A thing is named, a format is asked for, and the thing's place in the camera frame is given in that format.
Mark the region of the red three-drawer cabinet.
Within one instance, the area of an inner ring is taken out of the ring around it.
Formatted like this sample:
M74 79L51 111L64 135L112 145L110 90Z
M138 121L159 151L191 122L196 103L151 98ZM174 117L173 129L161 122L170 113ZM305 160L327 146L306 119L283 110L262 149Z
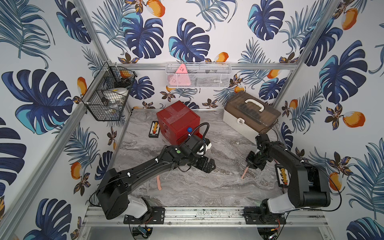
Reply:
M160 133L171 145L180 145L187 139L201 118L181 101L157 112Z

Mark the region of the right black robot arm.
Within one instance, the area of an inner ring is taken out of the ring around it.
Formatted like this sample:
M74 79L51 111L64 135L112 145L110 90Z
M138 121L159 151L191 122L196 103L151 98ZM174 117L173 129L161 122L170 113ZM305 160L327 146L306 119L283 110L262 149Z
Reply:
M243 216L248 224L264 225L286 223L288 214L299 210L326 212L331 204L329 184L335 184L322 167L317 167L294 155L279 141L271 141L267 134L255 136L258 152L251 151L247 167L263 170L268 162L276 160L286 171L287 192L262 201L259 207L246 207Z

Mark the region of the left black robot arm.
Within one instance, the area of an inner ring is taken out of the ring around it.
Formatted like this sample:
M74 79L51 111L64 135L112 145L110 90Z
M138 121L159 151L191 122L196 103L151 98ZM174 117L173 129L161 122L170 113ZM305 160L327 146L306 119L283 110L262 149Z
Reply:
M210 140L205 135L197 136L197 130L199 127L180 145L164 146L156 157L143 164L120 172L114 168L108 170L95 191L106 219L117 218L125 211L136 219L146 217L152 211L151 206L131 193L153 177L181 166L194 167L207 174L215 170L215 161L205 156Z

